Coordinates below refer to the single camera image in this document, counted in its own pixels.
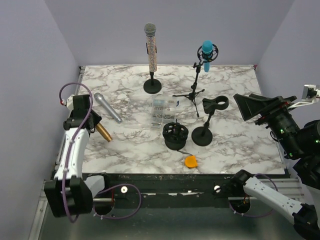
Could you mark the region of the silver microphone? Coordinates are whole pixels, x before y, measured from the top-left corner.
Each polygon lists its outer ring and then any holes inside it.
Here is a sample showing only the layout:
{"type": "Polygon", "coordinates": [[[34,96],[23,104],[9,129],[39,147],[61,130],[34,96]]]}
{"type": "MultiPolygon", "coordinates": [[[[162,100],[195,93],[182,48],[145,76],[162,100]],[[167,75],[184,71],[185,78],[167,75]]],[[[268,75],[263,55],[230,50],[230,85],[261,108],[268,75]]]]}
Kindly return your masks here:
{"type": "Polygon", "coordinates": [[[99,93],[96,92],[94,94],[94,99],[96,102],[103,107],[103,109],[118,123],[121,124],[123,122],[120,115],[114,110],[114,108],[107,102],[105,97],[99,93]]]}

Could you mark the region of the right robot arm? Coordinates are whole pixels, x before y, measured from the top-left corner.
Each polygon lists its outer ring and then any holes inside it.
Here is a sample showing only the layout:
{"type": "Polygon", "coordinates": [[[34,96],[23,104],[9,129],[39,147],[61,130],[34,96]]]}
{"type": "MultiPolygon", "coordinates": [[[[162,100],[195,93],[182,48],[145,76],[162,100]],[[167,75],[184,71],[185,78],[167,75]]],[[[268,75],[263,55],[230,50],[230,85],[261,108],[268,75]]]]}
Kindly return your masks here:
{"type": "Polygon", "coordinates": [[[318,101],[317,96],[310,100],[296,101],[296,96],[274,98],[257,94],[233,96],[244,121],[255,116],[258,126],[265,125],[271,137],[283,149],[284,158],[295,161],[292,167],[301,182],[313,196],[313,204],[302,203],[280,193],[242,169],[230,179],[230,191],[236,196],[254,197],[285,217],[294,230],[305,240],[320,238],[320,122],[313,120],[300,128],[291,111],[318,101]]]}

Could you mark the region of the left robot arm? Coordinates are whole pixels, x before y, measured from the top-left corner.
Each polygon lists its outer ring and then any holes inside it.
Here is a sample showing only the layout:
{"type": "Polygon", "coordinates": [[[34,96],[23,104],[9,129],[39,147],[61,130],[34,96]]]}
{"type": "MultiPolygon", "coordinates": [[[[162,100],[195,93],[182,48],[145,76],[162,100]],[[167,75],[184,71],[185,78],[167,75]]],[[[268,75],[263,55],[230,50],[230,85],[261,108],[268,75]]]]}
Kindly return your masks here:
{"type": "Polygon", "coordinates": [[[51,211],[56,218],[66,217],[65,207],[71,216],[88,214],[92,210],[93,198],[107,197],[111,185],[101,175],[83,180],[84,153],[92,130],[101,117],[90,109],[90,95],[75,95],[67,100],[71,109],[69,118],[63,122],[64,147],[60,164],[52,180],[45,182],[44,192],[51,211]]]}

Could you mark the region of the shock mount round base stand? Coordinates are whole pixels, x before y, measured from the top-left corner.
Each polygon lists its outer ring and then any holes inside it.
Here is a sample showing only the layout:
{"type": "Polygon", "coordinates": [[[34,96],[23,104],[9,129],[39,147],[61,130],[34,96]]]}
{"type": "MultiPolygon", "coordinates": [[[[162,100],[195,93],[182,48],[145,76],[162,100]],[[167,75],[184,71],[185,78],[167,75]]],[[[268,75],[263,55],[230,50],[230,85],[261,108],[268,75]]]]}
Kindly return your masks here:
{"type": "Polygon", "coordinates": [[[167,123],[162,130],[165,145],[173,151],[179,151],[186,145],[188,134],[189,130],[178,122],[167,123]]]}

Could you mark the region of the gold microphone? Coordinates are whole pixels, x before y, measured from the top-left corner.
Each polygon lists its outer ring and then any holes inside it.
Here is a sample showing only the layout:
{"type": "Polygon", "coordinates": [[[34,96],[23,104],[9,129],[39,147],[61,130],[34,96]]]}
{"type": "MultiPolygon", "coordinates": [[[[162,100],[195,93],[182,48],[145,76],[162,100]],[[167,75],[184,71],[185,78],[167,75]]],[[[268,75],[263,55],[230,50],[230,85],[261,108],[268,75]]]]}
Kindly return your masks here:
{"type": "Polygon", "coordinates": [[[110,133],[105,129],[105,127],[101,124],[98,123],[95,126],[95,129],[99,132],[99,134],[107,141],[111,142],[113,138],[111,137],[110,133]]]}

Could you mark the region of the blue microphone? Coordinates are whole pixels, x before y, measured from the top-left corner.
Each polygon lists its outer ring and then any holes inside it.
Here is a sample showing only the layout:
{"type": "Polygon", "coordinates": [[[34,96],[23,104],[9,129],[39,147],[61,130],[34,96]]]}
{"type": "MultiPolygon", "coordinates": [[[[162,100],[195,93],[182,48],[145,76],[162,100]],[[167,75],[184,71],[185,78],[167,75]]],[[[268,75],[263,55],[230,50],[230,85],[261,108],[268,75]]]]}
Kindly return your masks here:
{"type": "Polygon", "coordinates": [[[213,53],[213,43],[210,40],[206,40],[202,43],[202,58],[203,58],[203,69],[206,73],[210,70],[210,59],[213,53]]]}

